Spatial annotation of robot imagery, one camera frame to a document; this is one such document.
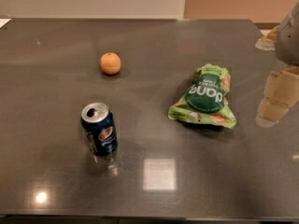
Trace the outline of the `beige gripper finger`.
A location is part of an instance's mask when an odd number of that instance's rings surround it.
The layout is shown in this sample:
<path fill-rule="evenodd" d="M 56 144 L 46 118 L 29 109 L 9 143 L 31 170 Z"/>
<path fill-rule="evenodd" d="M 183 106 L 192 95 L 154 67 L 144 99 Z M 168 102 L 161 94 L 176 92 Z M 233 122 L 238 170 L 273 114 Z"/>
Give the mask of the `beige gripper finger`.
<path fill-rule="evenodd" d="M 274 50 L 277 34 L 278 26 L 271 30 L 263 31 L 263 37 L 256 42 L 255 47 L 261 50 Z"/>
<path fill-rule="evenodd" d="M 265 83 L 256 123 L 264 128 L 276 125 L 298 101 L 299 67 L 290 65 L 279 72 L 272 71 Z"/>

